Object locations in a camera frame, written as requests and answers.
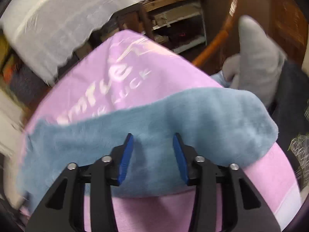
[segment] white cloth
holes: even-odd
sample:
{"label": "white cloth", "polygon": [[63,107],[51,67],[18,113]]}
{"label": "white cloth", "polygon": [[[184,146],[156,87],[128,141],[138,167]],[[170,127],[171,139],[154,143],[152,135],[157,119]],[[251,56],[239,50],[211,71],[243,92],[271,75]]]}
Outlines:
{"label": "white cloth", "polygon": [[0,19],[21,59],[52,83],[94,29],[111,15],[142,0],[12,0]]}

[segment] blue cloth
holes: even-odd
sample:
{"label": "blue cloth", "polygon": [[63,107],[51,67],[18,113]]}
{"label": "blue cloth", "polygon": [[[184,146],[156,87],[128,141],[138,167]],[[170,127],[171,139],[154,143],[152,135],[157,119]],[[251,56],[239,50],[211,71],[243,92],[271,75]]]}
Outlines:
{"label": "blue cloth", "polygon": [[211,78],[224,88],[228,88],[231,85],[231,82],[225,81],[222,70],[216,74],[211,75]]}
{"label": "blue cloth", "polygon": [[264,156],[278,136],[276,124],[254,94],[229,88],[194,88],[68,126],[40,120],[28,136],[18,185],[32,194],[32,212],[68,163],[91,164],[132,133],[127,177],[112,189],[113,195],[145,197],[186,190],[172,147],[176,132],[213,163],[241,167]]}

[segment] wooden armrest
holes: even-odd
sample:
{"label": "wooden armrest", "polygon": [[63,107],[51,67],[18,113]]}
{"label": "wooden armrest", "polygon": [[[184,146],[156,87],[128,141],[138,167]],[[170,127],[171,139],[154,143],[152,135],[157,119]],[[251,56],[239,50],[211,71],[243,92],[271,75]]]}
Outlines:
{"label": "wooden armrest", "polygon": [[203,50],[203,52],[198,55],[197,58],[193,60],[193,65],[201,67],[207,59],[213,55],[217,49],[227,40],[229,32],[232,29],[235,22],[235,12],[237,11],[239,0],[231,0],[230,9],[223,23],[223,26],[211,43]]}

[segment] metal screw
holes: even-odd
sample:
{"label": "metal screw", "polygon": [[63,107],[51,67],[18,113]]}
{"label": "metal screw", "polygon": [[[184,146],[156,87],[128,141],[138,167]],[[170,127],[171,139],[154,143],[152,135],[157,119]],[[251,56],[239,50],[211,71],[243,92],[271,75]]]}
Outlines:
{"label": "metal screw", "polygon": [[199,156],[196,156],[196,157],[195,157],[195,161],[196,161],[196,162],[204,162],[204,161],[205,161],[205,158],[204,158],[203,156],[200,156],[200,155],[199,155]]}
{"label": "metal screw", "polygon": [[111,162],[111,161],[112,161],[112,157],[110,157],[109,155],[104,156],[104,157],[102,158],[102,161],[103,161],[103,162]]}
{"label": "metal screw", "polygon": [[232,163],[232,164],[230,164],[230,168],[232,170],[238,170],[239,169],[239,165],[237,165],[236,163]]}
{"label": "metal screw", "polygon": [[70,163],[68,164],[68,170],[73,170],[77,167],[77,165],[75,163]]}

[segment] shelf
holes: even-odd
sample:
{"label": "shelf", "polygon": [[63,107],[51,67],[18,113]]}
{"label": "shelf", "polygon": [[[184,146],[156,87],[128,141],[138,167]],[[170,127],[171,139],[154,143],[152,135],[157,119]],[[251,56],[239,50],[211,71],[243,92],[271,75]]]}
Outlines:
{"label": "shelf", "polygon": [[169,22],[167,22],[163,25],[160,25],[160,26],[156,25],[156,26],[152,27],[152,29],[157,30],[157,29],[160,29],[162,27],[168,26],[169,24],[172,24],[172,23],[175,23],[175,22],[178,22],[178,21],[182,21],[182,20],[185,20],[185,19],[188,19],[188,18],[192,18],[192,17],[195,17],[195,16],[201,16],[201,13],[200,12],[194,12],[190,15],[187,15],[187,16],[184,16],[184,17],[179,17],[176,20],[169,21]]}
{"label": "shelf", "polygon": [[192,40],[191,42],[189,42],[188,44],[184,44],[184,45],[181,45],[175,49],[172,49],[173,52],[175,52],[176,54],[179,54],[183,51],[186,51],[188,49],[191,49],[192,47],[194,46],[197,46],[199,44],[202,44],[206,42],[206,38],[204,36],[200,36],[194,40]]}

